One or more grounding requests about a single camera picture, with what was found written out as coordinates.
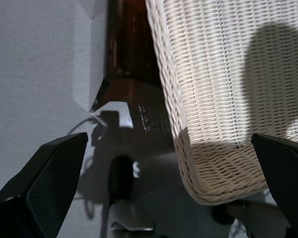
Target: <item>black wheel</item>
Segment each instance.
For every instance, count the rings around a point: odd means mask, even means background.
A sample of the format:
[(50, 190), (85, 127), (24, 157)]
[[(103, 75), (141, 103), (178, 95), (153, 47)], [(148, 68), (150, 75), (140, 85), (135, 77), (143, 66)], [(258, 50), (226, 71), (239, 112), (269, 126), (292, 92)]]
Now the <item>black wheel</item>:
[(133, 162), (128, 156), (116, 157), (110, 166), (108, 192), (110, 204), (130, 198), (133, 190)]
[(235, 218), (226, 212), (225, 204), (212, 207), (212, 217), (214, 221), (224, 226), (232, 225), (235, 221)]

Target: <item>woven wicker texture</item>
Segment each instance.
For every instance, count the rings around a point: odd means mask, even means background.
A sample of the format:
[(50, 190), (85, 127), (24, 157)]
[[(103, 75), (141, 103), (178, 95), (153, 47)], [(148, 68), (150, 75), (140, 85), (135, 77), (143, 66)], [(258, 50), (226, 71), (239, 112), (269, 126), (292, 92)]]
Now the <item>woven wicker texture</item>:
[(146, 5), (187, 191), (209, 205), (262, 191), (251, 135), (298, 142), (298, 1)]

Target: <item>black textured panel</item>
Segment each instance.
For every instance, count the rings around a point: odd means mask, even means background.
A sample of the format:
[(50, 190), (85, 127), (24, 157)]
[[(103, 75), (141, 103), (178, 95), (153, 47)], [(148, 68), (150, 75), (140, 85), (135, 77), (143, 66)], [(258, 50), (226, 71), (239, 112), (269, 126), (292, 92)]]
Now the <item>black textured panel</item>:
[(45, 238), (55, 238), (75, 195), (86, 147), (76, 136), (53, 153), (26, 195), (26, 203)]
[(298, 236), (298, 143), (266, 135), (252, 141), (271, 194)]

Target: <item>caster wheel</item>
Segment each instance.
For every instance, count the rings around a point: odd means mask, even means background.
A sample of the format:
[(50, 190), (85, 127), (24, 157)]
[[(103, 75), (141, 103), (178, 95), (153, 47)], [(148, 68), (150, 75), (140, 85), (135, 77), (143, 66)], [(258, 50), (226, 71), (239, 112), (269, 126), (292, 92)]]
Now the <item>caster wheel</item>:
[(133, 162), (127, 156), (116, 157), (110, 166), (108, 192), (110, 204), (130, 198), (134, 180)]

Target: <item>wicker basket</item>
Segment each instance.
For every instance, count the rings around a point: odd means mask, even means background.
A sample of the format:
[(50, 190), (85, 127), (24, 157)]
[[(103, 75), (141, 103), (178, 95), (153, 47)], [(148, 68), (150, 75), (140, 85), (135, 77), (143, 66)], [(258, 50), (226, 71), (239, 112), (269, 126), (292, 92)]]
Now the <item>wicker basket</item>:
[(216, 205), (264, 190), (251, 135), (298, 142), (298, 1), (146, 5), (187, 191)]

